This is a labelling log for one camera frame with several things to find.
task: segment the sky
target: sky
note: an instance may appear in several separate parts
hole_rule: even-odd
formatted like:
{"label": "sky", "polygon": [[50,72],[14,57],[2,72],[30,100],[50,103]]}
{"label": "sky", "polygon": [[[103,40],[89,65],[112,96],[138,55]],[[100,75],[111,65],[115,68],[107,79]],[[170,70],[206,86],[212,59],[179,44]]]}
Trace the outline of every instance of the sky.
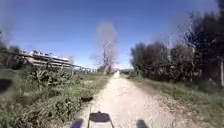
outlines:
{"label": "sky", "polygon": [[188,12],[217,11],[215,0],[0,0],[0,29],[9,44],[73,56],[75,64],[96,68],[97,26],[117,31],[116,67],[130,67],[130,49],[176,32]]}

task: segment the pole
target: pole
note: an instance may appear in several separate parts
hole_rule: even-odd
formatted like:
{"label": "pole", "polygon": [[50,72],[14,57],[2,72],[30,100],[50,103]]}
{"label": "pole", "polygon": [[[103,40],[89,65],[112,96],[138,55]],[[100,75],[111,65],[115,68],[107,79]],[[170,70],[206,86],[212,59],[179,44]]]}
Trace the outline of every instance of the pole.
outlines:
{"label": "pole", "polygon": [[223,77],[223,59],[221,58],[221,64],[220,64],[220,69],[221,69],[221,86],[224,87],[224,77]]}

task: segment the bush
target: bush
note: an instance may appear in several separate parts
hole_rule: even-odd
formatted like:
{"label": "bush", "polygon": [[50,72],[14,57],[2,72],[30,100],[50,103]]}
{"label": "bush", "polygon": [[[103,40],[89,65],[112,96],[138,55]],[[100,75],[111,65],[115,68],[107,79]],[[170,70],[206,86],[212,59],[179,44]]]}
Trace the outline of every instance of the bush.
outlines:
{"label": "bush", "polygon": [[120,73],[127,75],[128,79],[137,76],[136,71],[134,71],[133,69],[125,69],[125,70],[121,70]]}
{"label": "bush", "polygon": [[200,90],[186,87],[184,84],[173,84],[167,82],[156,82],[142,78],[134,78],[140,82],[153,87],[156,90],[169,94],[175,100],[186,105],[193,111],[194,119],[202,117],[202,120],[208,122],[214,128],[224,127],[224,94],[208,94]]}
{"label": "bush", "polygon": [[74,119],[82,102],[91,100],[106,83],[106,77],[100,74],[72,75],[64,70],[14,73],[14,86],[0,97],[3,128],[44,128],[55,124],[52,121],[62,125]]}

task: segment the tree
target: tree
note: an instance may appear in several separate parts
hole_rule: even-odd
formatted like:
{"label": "tree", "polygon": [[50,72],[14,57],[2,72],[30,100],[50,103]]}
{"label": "tree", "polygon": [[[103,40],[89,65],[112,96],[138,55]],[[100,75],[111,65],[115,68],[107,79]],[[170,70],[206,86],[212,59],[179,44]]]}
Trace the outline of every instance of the tree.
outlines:
{"label": "tree", "polygon": [[192,15],[192,25],[186,35],[190,45],[195,47],[196,66],[202,71],[203,78],[212,78],[218,83],[223,79],[222,63],[224,58],[224,2],[219,0],[220,15]]}
{"label": "tree", "polygon": [[0,66],[1,68],[11,68],[19,69],[23,66],[25,59],[18,55],[6,54],[4,52],[10,53],[20,53],[20,49],[17,46],[6,47],[4,42],[0,39]]}
{"label": "tree", "polygon": [[163,43],[137,44],[131,55],[132,66],[144,77],[160,79],[167,73],[164,67],[169,64],[168,48]]}
{"label": "tree", "polygon": [[101,53],[96,59],[101,63],[100,68],[105,73],[109,73],[115,63],[116,34],[115,26],[111,22],[102,22],[97,28]]}
{"label": "tree", "polygon": [[177,43],[170,50],[172,70],[170,75],[175,81],[192,80],[196,71],[193,48],[185,43]]}

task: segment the vegetation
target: vegetation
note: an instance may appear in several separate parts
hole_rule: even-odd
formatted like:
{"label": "vegetation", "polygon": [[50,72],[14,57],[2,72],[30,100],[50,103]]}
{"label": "vegetation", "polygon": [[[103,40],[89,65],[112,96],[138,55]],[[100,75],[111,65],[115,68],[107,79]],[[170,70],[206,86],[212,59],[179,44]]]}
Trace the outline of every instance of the vegetation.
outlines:
{"label": "vegetation", "polygon": [[137,75],[133,69],[123,69],[120,70],[120,73],[126,75],[128,79],[135,77]]}
{"label": "vegetation", "polygon": [[102,22],[97,27],[97,36],[99,39],[100,53],[95,56],[95,59],[100,67],[98,71],[105,74],[112,73],[112,68],[116,60],[115,43],[116,43],[116,29],[111,22]]}
{"label": "vegetation", "polygon": [[53,121],[62,125],[74,119],[82,104],[106,83],[101,74],[71,75],[63,70],[14,74],[14,86],[0,98],[3,128],[50,127]]}
{"label": "vegetation", "polygon": [[208,94],[186,87],[183,83],[173,84],[167,82],[157,82],[149,79],[142,79],[140,77],[134,77],[132,79],[151,86],[156,90],[162,91],[163,93],[169,94],[182,105],[187,105],[187,108],[193,110],[193,117],[195,121],[202,120],[204,122],[208,122],[210,124],[209,127],[224,127],[224,94]]}
{"label": "vegetation", "polygon": [[192,23],[173,47],[160,41],[131,49],[131,63],[138,74],[155,80],[194,82],[203,91],[223,88],[223,2],[220,15],[191,14]]}
{"label": "vegetation", "polygon": [[204,121],[220,128],[224,127],[224,2],[218,3],[219,14],[190,14],[191,25],[174,46],[165,41],[137,44],[131,49],[131,64],[144,78],[166,81],[148,84],[190,104]]}

